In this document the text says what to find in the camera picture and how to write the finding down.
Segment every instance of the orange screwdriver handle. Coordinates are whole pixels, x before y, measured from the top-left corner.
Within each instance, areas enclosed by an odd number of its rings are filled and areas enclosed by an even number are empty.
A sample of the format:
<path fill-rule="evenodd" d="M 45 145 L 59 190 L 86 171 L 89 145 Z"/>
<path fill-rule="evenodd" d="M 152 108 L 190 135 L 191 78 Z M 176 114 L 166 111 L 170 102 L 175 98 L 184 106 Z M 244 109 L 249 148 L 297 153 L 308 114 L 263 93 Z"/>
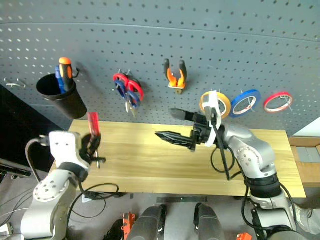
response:
<path fill-rule="evenodd" d="M 181 77 L 179 78 L 177 87 L 184 89 L 186 87 L 186 81 L 187 81 L 187 75 L 188 75 L 185 61 L 181 60 L 179 63 L 179 66 L 180 66 Z"/>
<path fill-rule="evenodd" d="M 177 79 L 171 73 L 169 59 L 164 60 L 164 74 L 166 76 L 166 79 L 169 80 L 169 85 L 171 87 L 176 87 L 177 86 Z"/>
<path fill-rule="evenodd" d="M 69 91 L 74 84 L 72 76 L 71 60 L 67 57 L 60 57 L 59 70 L 64 83 L 64 89 Z"/>

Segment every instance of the red tape roll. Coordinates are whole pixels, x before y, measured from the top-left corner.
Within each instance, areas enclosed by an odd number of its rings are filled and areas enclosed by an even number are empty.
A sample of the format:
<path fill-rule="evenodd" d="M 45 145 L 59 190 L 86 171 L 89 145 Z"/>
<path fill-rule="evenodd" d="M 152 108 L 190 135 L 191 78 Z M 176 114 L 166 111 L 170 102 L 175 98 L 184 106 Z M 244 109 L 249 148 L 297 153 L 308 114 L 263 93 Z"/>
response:
<path fill-rule="evenodd" d="M 288 98 L 287 100 L 287 103 L 285 103 L 284 105 L 280 106 L 280 107 L 277 107 L 277 108 L 268 108 L 267 105 L 273 101 L 274 99 L 276 98 L 280 98 L 280 97 L 285 97 L 285 98 Z M 294 98 L 292 97 L 292 95 L 287 92 L 287 91 L 281 91 L 281 92 L 277 92 L 271 96 L 269 96 L 263 103 L 263 107 L 264 107 L 264 110 L 267 112 L 267 113 L 270 113 L 270 114 L 274 114 L 274 113 L 279 113 L 279 112 L 282 112 L 284 110 L 286 110 L 287 108 L 289 108 L 292 103 L 294 102 Z"/>

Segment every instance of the scissor handle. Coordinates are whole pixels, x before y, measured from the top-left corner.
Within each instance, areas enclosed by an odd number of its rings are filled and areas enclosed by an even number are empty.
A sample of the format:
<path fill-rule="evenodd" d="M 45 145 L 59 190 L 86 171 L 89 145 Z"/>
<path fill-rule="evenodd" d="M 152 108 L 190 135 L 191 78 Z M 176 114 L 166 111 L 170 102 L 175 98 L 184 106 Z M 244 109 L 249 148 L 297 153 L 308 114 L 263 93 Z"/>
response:
<path fill-rule="evenodd" d="M 113 81 L 116 81 L 116 80 L 120 80 L 124 83 L 124 86 L 125 88 L 128 87 L 128 84 L 129 84 L 129 78 L 124 75 L 123 73 L 116 73 L 113 75 Z"/>
<path fill-rule="evenodd" d="M 129 80 L 127 89 L 131 92 L 138 92 L 140 94 L 140 101 L 144 99 L 145 93 L 138 82 Z"/>
<path fill-rule="evenodd" d="M 118 90 L 119 94 L 121 95 L 121 97 L 123 97 L 124 99 L 126 98 L 126 86 L 125 84 L 116 79 L 114 80 L 114 84 L 115 84 L 115 88 Z"/>
<path fill-rule="evenodd" d="M 126 99 L 134 109 L 137 109 L 140 107 L 140 104 L 141 104 L 140 98 L 133 91 L 129 90 L 126 92 Z"/>

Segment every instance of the floor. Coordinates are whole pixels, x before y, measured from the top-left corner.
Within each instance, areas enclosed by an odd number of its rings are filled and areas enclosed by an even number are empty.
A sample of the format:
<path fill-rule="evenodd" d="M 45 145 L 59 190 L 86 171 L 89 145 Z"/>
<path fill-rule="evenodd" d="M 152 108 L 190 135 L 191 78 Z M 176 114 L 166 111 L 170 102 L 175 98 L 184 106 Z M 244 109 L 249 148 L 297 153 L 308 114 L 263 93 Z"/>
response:
<path fill-rule="evenodd" d="M 40 173 L 40 177 L 45 177 L 45 173 Z M 0 215 L 10 212 L 17 201 L 25 194 L 24 199 L 32 195 L 32 189 L 37 185 L 33 177 L 12 180 L 6 176 L 0 184 L 0 204 L 20 195 L 16 199 L 6 203 L 0 209 Z M 306 189 L 308 199 L 313 199 L 320 193 L 319 188 Z M 27 208 L 31 204 L 31 198 L 28 199 L 19 208 Z M 295 199 L 300 204 L 306 204 L 306 199 Z M 132 212 L 141 215 L 143 211 L 153 206 L 165 202 L 168 207 L 168 214 L 165 223 L 165 240 L 196 240 L 197 235 L 194 231 L 193 216 L 195 205 L 198 202 L 206 202 L 216 212 L 227 240 L 236 240 L 238 233 L 248 232 L 256 239 L 254 231 L 245 225 L 241 217 L 241 201 L 235 200 L 230 196 L 203 196 L 203 195 L 174 195 L 174 194 L 152 194 L 152 193 L 134 193 L 127 194 L 121 198 L 110 198 L 107 200 L 106 210 L 98 217 L 84 219 L 75 214 L 71 215 L 69 240 L 102 240 L 112 224 L 122 217 L 123 213 Z M 311 201 L 312 204 L 320 204 L 319 196 Z M 90 201 L 82 203 L 79 201 L 74 210 L 85 216 L 94 216 L 100 212 L 104 206 L 102 201 Z M 10 220 L 13 226 L 15 236 L 11 239 L 21 239 L 20 223 L 24 210 L 17 211 Z M 298 229 L 308 240 L 318 240 L 320 235 L 314 236 Z"/>

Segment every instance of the tape roll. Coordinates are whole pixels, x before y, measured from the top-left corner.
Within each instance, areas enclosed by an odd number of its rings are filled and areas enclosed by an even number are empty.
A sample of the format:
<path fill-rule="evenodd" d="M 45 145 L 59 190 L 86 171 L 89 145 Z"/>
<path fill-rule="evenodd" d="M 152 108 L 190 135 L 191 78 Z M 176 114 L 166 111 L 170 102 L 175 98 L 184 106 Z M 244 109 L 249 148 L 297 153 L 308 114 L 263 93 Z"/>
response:
<path fill-rule="evenodd" d="M 287 98 L 286 103 L 280 107 L 277 107 L 277 108 L 268 108 L 268 104 L 277 98 Z M 281 92 L 277 92 L 277 93 L 269 96 L 264 101 L 263 108 L 267 113 L 275 114 L 275 113 L 279 113 L 279 112 L 286 110 L 287 108 L 289 108 L 292 105 L 293 102 L 294 102 L 294 98 L 292 97 L 292 95 L 289 92 L 281 91 Z"/>
<path fill-rule="evenodd" d="M 206 95 L 209 95 L 210 93 L 211 93 L 211 91 L 207 91 L 200 98 L 199 107 L 200 107 L 201 112 L 203 112 L 203 113 L 205 113 L 204 107 L 202 106 L 202 103 L 204 102 L 204 97 Z M 231 103 L 230 103 L 229 98 L 227 98 L 227 96 L 224 95 L 223 93 L 217 92 L 217 96 L 218 96 L 218 100 L 224 106 L 224 110 L 223 110 L 223 112 L 221 112 L 221 118 L 224 119 L 224 118 L 228 117 L 228 115 L 231 111 Z"/>
<path fill-rule="evenodd" d="M 251 89 L 249 91 L 245 91 L 244 93 L 241 93 L 237 97 L 235 97 L 234 100 L 231 102 L 231 112 L 230 112 L 230 117 L 232 118 L 238 118 L 243 115 L 245 115 L 248 111 L 251 109 L 255 108 L 257 103 L 261 100 L 261 94 L 258 90 L 256 89 Z M 242 103 L 243 101 L 248 101 L 249 105 L 240 110 L 236 111 L 236 107 Z"/>

